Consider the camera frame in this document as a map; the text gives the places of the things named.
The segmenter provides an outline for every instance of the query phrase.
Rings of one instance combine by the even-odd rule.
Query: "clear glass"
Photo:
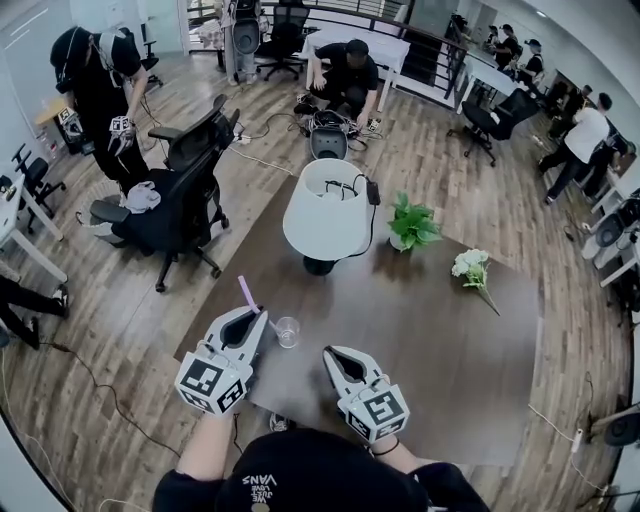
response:
[[[282,348],[293,348],[300,341],[300,324],[295,318],[283,316],[276,323],[276,334]]]

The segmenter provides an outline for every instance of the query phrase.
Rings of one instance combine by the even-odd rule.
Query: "table lamp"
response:
[[[367,180],[344,160],[324,158],[300,174],[282,227],[304,267],[325,276],[354,254],[367,236]]]

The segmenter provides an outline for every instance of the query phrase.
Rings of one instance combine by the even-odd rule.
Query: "black office chair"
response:
[[[260,57],[275,59],[275,62],[258,64],[258,73],[262,68],[273,68],[264,77],[265,82],[281,69],[293,73],[294,78],[298,80],[298,72],[292,66],[300,66],[300,72],[302,72],[304,61],[292,55],[301,51],[304,46],[302,29],[308,17],[309,9],[302,2],[280,0],[280,5],[274,7],[271,41],[262,43],[256,51],[256,55]]]
[[[166,290],[165,277],[178,254],[196,253],[211,267],[217,278],[220,267],[202,248],[211,241],[211,226],[221,221],[229,227],[229,220],[220,207],[220,187],[213,175],[224,150],[233,141],[233,127],[240,112],[227,119],[220,109],[226,101],[220,95],[213,109],[191,128],[154,128],[150,137],[169,141],[169,169],[152,169],[149,179],[160,193],[161,202],[153,210],[132,214],[106,201],[95,201],[91,214],[98,220],[112,223],[116,236],[138,246],[143,254],[165,253],[164,264],[156,283],[156,291]],[[213,215],[209,207],[213,206]]]
[[[471,146],[464,152],[465,157],[469,157],[473,146],[478,144],[485,153],[491,157],[491,167],[496,166],[496,158],[491,152],[493,146],[491,138],[495,140],[508,140],[515,126],[522,121],[529,119],[538,111],[538,103],[531,98],[530,93],[522,89],[516,89],[506,100],[496,106],[493,112],[498,116],[500,122],[497,123],[488,112],[470,101],[462,102],[462,112],[473,125],[471,128],[465,126],[462,133],[471,136]],[[455,132],[449,130],[447,137]]]
[[[135,48],[136,49],[136,53],[138,53],[137,46],[136,46],[136,39],[135,39],[135,36],[133,35],[133,32],[131,32],[131,30],[129,30],[127,27],[121,28],[120,32],[122,32],[125,35],[125,37],[127,39],[129,39],[129,41],[131,43],[131,46],[133,48]],[[142,67],[144,69],[146,69],[147,71],[149,71],[158,62],[160,62],[160,59],[158,59],[158,57],[156,57],[155,54],[151,51],[151,45],[154,44],[155,42],[156,41],[146,41],[144,43],[144,45],[147,47],[147,57],[146,58],[143,59],[140,56],[140,54],[138,53],[138,57],[140,57],[140,64],[142,64]],[[158,84],[159,87],[162,87],[164,85],[164,83],[162,82],[162,80],[160,80],[158,75],[153,75],[153,74],[149,75],[148,83],[150,83],[150,84]]]
[[[31,151],[29,151],[24,158],[22,158],[21,152],[24,149],[26,144],[20,146],[20,149],[13,155],[12,161],[16,162],[16,172],[21,172],[24,174],[24,186],[27,189],[27,192],[33,196],[36,204],[42,206],[49,217],[53,218],[53,210],[46,203],[47,197],[53,194],[56,190],[67,190],[67,186],[61,181],[56,183],[55,185],[51,185],[50,183],[45,183],[44,177],[49,171],[49,164],[46,160],[38,157],[31,162],[30,165],[27,166],[27,160],[31,156]],[[23,199],[20,200],[20,209],[22,210],[25,207],[25,202]],[[33,228],[31,224],[33,224],[33,220],[36,217],[36,214],[33,213],[29,209],[29,223],[27,224],[27,231],[30,235],[33,234]]]

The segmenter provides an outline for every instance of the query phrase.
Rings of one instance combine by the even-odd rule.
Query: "potted plant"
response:
[[[395,214],[389,222],[389,242],[394,248],[406,251],[442,239],[440,226],[433,222],[433,210],[422,204],[410,204],[405,192],[398,192],[398,201],[393,206]]]

